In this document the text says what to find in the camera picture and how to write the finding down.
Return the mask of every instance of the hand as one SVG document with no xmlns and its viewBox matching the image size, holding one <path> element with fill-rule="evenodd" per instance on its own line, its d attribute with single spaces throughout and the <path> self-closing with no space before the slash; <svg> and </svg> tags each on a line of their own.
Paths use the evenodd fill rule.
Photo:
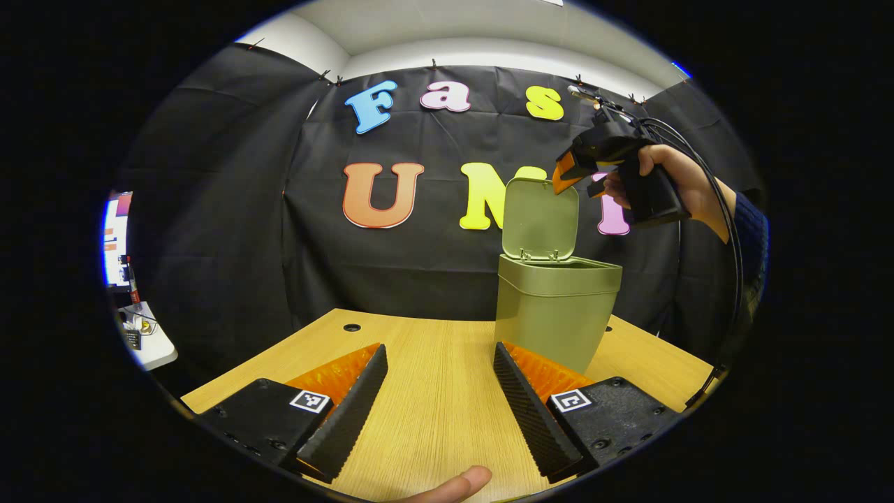
<svg viewBox="0 0 894 503">
<path fill-rule="evenodd" d="M 639 150 L 641 176 L 652 173 L 656 164 L 664 166 L 670 179 L 677 185 L 677 193 L 692 218 L 708 225 L 726 243 L 730 235 L 723 221 L 721 205 L 702 168 L 683 152 L 667 145 L 648 145 Z M 736 193 L 716 177 L 714 180 L 721 189 L 732 217 L 736 210 Z M 605 193 L 612 196 L 621 207 L 630 209 L 624 184 L 617 171 L 605 177 Z"/>
<path fill-rule="evenodd" d="M 483 466 L 472 466 L 438 487 L 389 503 L 460 503 L 479 492 L 491 481 L 491 471 Z"/>
</svg>

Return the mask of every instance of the yellow letter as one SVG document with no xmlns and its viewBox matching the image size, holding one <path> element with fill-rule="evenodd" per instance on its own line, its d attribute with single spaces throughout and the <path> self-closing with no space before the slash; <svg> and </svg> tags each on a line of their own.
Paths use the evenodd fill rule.
<svg viewBox="0 0 894 503">
<path fill-rule="evenodd" d="M 555 90 L 531 86 L 525 91 L 525 96 L 530 99 L 526 103 L 527 111 L 534 117 L 558 121 L 565 115 L 565 110 L 557 103 L 561 97 Z"/>
<path fill-rule="evenodd" d="M 460 218 L 464 229 L 485 230 L 491 226 L 491 219 L 485 216 L 485 205 L 490 207 L 493 219 L 502 229 L 503 205 L 506 202 L 506 185 L 493 169 L 483 162 L 462 165 L 460 171 L 468 177 L 468 206 L 466 216 Z M 516 178 L 545 180 L 546 172 L 539 167 L 522 166 L 515 173 Z"/>
</svg>

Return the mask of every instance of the blue letter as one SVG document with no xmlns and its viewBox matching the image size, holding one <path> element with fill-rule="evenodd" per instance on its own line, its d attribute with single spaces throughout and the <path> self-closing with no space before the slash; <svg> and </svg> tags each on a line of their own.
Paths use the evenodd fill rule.
<svg viewBox="0 0 894 503">
<path fill-rule="evenodd" d="M 396 90 L 397 83 L 394 81 L 384 81 L 368 90 L 355 94 L 344 102 L 345 105 L 351 105 L 354 108 L 354 114 L 357 115 L 359 124 L 357 126 L 357 134 L 363 134 L 376 126 L 385 124 L 391 118 L 391 114 L 379 111 L 379 107 L 391 108 L 394 100 L 386 91 Z"/>
</svg>

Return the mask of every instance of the dark blue sleeve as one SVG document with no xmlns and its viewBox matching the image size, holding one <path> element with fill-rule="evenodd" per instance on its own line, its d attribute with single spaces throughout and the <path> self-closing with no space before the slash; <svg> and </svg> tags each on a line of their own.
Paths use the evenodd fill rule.
<svg viewBox="0 0 894 503">
<path fill-rule="evenodd" d="M 736 223 L 742 250 L 743 301 L 754 315 L 757 304 L 763 298 L 767 282 L 770 260 L 770 223 L 761 210 L 740 192 L 736 194 L 736 214 L 733 220 Z"/>
</svg>

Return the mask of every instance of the white wall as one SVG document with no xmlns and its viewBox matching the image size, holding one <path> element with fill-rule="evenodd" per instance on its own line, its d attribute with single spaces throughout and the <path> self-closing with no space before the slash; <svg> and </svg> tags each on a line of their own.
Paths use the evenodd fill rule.
<svg viewBox="0 0 894 503">
<path fill-rule="evenodd" d="M 559 47 L 502 38 L 420 40 L 354 55 L 342 69 L 345 80 L 401 68 L 438 65 L 483 65 L 551 73 L 581 80 L 622 95 L 649 98 L 663 90 L 657 84 L 605 61 Z"/>
<path fill-rule="evenodd" d="M 262 38 L 264 40 L 258 47 L 286 55 L 314 72 L 331 70 L 326 79 L 333 82 L 350 58 L 335 40 L 293 13 L 285 13 L 256 26 L 236 41 L 254 44 Z"/>
</svg>

